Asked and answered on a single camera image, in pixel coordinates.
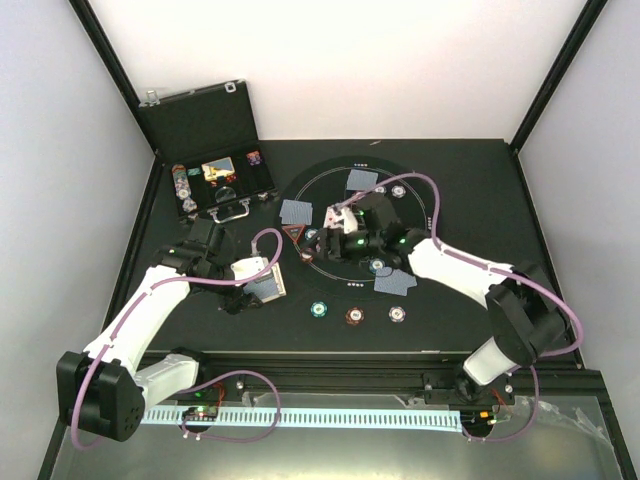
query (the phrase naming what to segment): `black frame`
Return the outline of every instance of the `black frame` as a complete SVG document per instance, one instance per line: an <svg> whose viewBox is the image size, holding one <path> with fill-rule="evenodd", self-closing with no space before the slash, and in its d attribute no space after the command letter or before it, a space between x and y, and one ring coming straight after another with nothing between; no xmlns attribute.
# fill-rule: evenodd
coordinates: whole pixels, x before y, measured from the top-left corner
<svg viewBox="0 0 640 480"><path fill-rule="evenodd" d="M110 75L118 86L125 102L136 118L140 128L147 138L151 148L156 151L156 146L149 135L149 130L138 114L138 99L129 78L122 67L113 47L111 46L98 18L91 8L88 0L69 0L78 18L85 28L89 38L104 61ZM520 178L525 192L529 209L536 222L536 230L540 244L544 246L544 253L549 265L552 265L549 252L544 242L544 236L535 213L535 208L526 188L524 174L522 172L518 153L525 144L527 138L533 131L538 119L542 115L546 105L551 99L562 77L568 70L571 62L579 51L582 43L597 20L607 0L587 0L580 16L576 20L567 40L556 57L549 73L535 96L527 114L525 115L516 135L509 144L512 151L513 160L518 166ZM106 327L115 317L117 312L126 302L127 291L130 286L131 273L135 265L138 251L142 242L143 232L146 228L149 213L153 206L159 181L162 175L162 162L156 157L149 175L142 203L133 227L132 235L127 246L126 254L120 269L114 293L109 305L104 326ZM551 272L551 282L559 292L558 280L555 273ZM211 364L216 365L215 373L241 368L259 368L267 374L276 385L282 387L284 391L331 391L331 392L353 392L350 390L361 383L361 375L364 371L373 371L378 379L372 383L367 380L367 388L370 393L402 393L416 392L422 390L422 374L430 368L442 368L443 364L438 361L428 359L409 359L400 356L399 358L380 359L372 356L363 358L355 367L348 357L340 358L334 356L331 359L316 355L288 355L285 358L273 355L216 355L208 356ZM157 362L156 354L146 354L142 360L142 365L146 366ZM562 395L562 396L595 396L598 399L600 409L603 413L605 423L612 444L615 447L615 454L620 465L624 478L637 478L629 451L622 437L620 425L613 410L602 375L598 371L582 369L582 356L576 352L576 363L565 365L545 365L538 366L540 377L540 388L542 395ZM533 394L533 384L528 372L518 372L514 375L512 383L517 392L522 394ZM260 390L264 387L254 384L251 381L245 383L245 388ZM362 384L357 387L360 393L363 392ZM38 476L39 479L48 479L53 473L53 467L58 455L66 425L60 420L57 421L54 432L44 457L42 468Z"/></svg>
<svg viewBox="0 0 640 480"><path fill-rule="evenodd" d="M357 366L349 360L348 356L327 359L315 355L274 358L265 355L219 354L210 355L208 360L214 366L211 370L214 375L239 368L259 368L285 392L415 394L424 391L422 375L425 371L443 368L443 364L439 361L403 360L402 356L394 359L374 357L359 361ZM145 355L141 366L152 365L162 358L164 358L163 354ZM576 370L572 367L558 368L545 365L539 365L537 372L540 394L543 396L597 398L622 475L626 479L637 478L601 373L595 370ZM371 377L363 377L366 373L375 374L377 378L375 384L371 382ZM518 394L533 395L533 382L528 371L515 373L511 384ZM263 392L266 387L258 381L246 378L244 389ZM230 393L233 392L232 386L227 390ZM66 425L58 420L42 463L39 480L51 478L66 430Z"/></svg>

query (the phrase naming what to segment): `blue poker chip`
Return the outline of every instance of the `blue poker chip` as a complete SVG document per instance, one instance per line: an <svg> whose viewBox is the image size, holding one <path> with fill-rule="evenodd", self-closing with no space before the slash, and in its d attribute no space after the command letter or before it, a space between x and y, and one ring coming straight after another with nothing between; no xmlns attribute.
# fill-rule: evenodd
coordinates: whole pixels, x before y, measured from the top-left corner
<svg viewBox="0 0 640 480"><path fill-rule="evenodd" d="M304 232L304 238L307 240L311 239L318 231L315 228L309 228L306 232Z"/></svg>
<svg viewBox="0 0 640 480"><path fill-rule="evenodd" d="M311 305L311 315L314 317L324 317L327 314L327 304L324 302L314 302Z"/></svg>
<svg viewBox="0 0 640 480"><path fill-rule="evenodd" d="M374 258L373 260L371 260L369 262L369 271L371 273L373 273L375 275L375 273L380 270L381 268L386 267L386 263L384 263L384 260L381 260L379 258Z"/></svg>

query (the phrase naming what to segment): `table surface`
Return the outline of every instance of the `table surface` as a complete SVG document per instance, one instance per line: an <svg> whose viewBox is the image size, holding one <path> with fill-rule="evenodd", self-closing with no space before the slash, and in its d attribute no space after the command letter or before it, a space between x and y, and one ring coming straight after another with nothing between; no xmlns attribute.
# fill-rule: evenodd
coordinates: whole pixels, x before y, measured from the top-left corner
<svg viewBox="0 0 640 480"><path fill-rule="evenodd" d="M521 428L530 400L518 403L514 420L497 425L492 435ZM469 444L461 434L434 431L279 428L260 442L237 445L185 440L177 426L142 425L125 443L107 440L92 451L78 452L67 432L52 479L622 478L595 397L542 400L533 427L521 438L499 444ZM326 395L285 397L284 406L401 408L390 397ZM212 430L235 437L257 433L239 427Z"/></svg>
<svg viewBox="0 0 640 480"><path fill-rule="evenodd" d="M280 192L309 166L340 156L373 156L396 162L406 170L427 173L441 190L438 235L443 241L495 261L517 264L529 260L548 271L516 160L501 140L268 141L262 148ZM188 227L178 220L173 196L170 174L165 171L129 294L140 283L153 252L188 233ZM229 224L237 256L248 256L253 235L274 226L277 209L275 201L254 205L247 218ZM275 240L261 241L260 249L263 254L272 254ZM181 346L206 352L445 354L470 352L491 335L482 307L435 282L420 280L410 289L414 307L407 311L403 323L388 320L389 307L402 305L403 297L381 296L364 306L367 321L354 328L344 321L344 313L355 303L349 295L323 296L292 272L283 269L282 274L286 297L236 316L218 311L215 295L191 295L171 313L149 351ZM329 306L323 319L309 312L317 300Z"/></svg>

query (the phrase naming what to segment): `poker chip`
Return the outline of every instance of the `poker chip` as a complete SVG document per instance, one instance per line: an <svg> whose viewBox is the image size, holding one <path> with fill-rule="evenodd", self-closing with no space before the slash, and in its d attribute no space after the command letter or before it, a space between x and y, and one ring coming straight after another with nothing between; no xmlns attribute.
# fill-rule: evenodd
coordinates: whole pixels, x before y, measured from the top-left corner
<svg viewBox="0 0 640 480"><path fill-rule="evenodd" d="M364 311L358 307L350 308L347 311L345 318L349 325L359 325L364 320Z"/></svg>
<svg viewBox="0 0 640 480"><path fill-rule="evenodd" d="M310 240L318 231L315 228L309 228L306 232L304 232L304 238Z"/></svg>
<svg viewBox="0 0 640 480"><path fill-rule="evenodd" d="M369 271L373 274L375 274L378 270L384 267L386 267L384 260L381 260L379 258L374 258L369 262Z"/></svg>
<svg viewBox="0 0 640 480"><path fill-rule="evenodd" d="M314 302L311 305L311 315L314 317L324 317L327 314L327 304L324 302Z"/></svg>
<svg viewBox="0 0 640 480"><path fill-rule="evenodd" d="M406 193L407 191L402 185L396 185L391 189L391 194L396 198L402 198Z"/></svg>
<svg viewBox="0 0 640 480"><path fill-rule="evenodd" d="M304 263L311 263L313 262L313 255L304 251L300 252L300 260L302 260Z"/></svg>
<svg viewBox="0 0 640 480"><path fill-rule="evenodd" d="M389 310L389 318L393 323L400 323L404 321L407 314L402 307L391 307Z"/></svg>

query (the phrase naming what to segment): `black table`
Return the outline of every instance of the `black table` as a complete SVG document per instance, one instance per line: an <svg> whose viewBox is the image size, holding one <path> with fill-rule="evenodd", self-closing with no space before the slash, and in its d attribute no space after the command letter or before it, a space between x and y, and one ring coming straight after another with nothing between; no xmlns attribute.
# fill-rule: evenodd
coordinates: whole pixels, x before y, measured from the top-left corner
<svg viewBox="0 0 640 480"><path fill-rule="evenodd" d="M443 241L495 261L529 260L551 273L518 159L502 140L268 141L262 146L281 192L309 166L341 156L378 157L427 173L441 190L438 235ZM173 196L170 174L165 171L136 258L130 295L153 252L188 232L179 222ZM431 202L425 198L427 205ZM277 201L254 204L251 215L228 224L235 255L248 256L250 239L262 228L274 226L278 209ZM285 241L286 248L293 250L290 240L285 237ZM275 240L261 241L260 249L271 255ZM182 346L207 352L446 354L470 352L491 335L486 312L479 305L435 282L419 281L406 298L381 295L362 302L349 292L327 296L285 268L283 276L286 297L236 316L219 312L215 295L190 296L165 322L150 352ZM309 312L318 300L329 306L321 319ZM354 305L366 312L367 321L358 327L344 320ZM401 324L389 321L389 308L394 305L407 311Z"/></svg>

